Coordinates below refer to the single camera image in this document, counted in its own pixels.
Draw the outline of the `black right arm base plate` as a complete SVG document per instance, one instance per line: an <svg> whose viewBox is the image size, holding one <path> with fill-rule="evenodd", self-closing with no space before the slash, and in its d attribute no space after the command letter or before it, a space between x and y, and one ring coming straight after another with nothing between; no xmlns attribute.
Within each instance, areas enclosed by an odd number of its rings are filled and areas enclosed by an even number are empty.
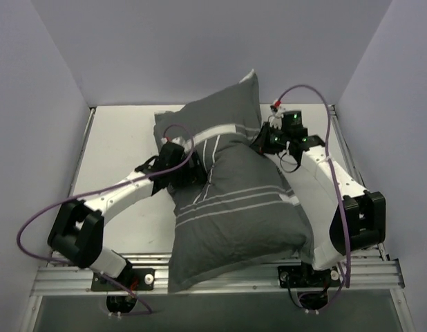
<svg viewBox="0 0 427 332"><path fill-rule="evenodd" d="M341 285L341 277L332 267L326 270L314 270L311 265L278 266L278 282L281 288L325 288Z"/></svg>

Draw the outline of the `grey striped pillowcase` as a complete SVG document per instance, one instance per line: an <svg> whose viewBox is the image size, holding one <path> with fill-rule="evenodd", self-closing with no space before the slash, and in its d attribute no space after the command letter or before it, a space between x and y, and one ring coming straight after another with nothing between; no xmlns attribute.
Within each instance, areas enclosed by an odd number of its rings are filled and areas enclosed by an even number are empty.
<svg viewBox="0 0 427 332"><path fill-rule="evenodd" d="M312 227L279 168L250 147L261 126L258 77L155 115L153 134L183 137L207 173L204 185L168 189L175 239L168 291L294 254L313 260Z"/></svg>

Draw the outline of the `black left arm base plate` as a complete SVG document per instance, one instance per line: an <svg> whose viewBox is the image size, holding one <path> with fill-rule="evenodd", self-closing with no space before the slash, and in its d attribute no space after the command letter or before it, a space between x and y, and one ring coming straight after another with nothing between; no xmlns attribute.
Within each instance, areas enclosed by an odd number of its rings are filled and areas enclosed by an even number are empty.
<svg viewBox="0 0 427 332"><path fill-rule="evenodd" d="M114 280L130 291L152 291L155 270L153 268L125 268ZM120 290L120 287L107 281L100 274L94 273L91 290L95 292L117 291Z"/></svg>

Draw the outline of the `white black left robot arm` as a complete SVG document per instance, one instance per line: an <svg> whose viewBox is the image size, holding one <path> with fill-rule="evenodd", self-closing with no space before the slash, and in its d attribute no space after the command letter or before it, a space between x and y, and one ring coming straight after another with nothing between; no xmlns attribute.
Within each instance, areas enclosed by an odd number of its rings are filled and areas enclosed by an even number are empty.
<svg viewBox="0 0 427 332"><path fill-rule="evenodd" d="M157 156L137 166L124 180L90 200L62 203L48 245L79 268L107 275L116 290L131 284L129 261L104 247L104 228L115 216L160 190L203 184L207 174L195 149L166 142Z"/></svg>

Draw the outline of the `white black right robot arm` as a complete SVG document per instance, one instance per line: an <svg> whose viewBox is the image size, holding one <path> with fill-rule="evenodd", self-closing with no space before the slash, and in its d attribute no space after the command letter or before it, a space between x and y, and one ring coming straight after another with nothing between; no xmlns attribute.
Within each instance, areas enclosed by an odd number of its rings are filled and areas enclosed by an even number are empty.
<svg viewBox="0 0 427 332"><path fill-rule="evenodd" d="M309 135L300 111L270 116L252 143L260 154L292 159L285 176L313 231L313 260L299 268L299 277L313 286L324 270L352 252L375 246L386 235L386 200L356 182L333 157L328 143Z"/></svg>

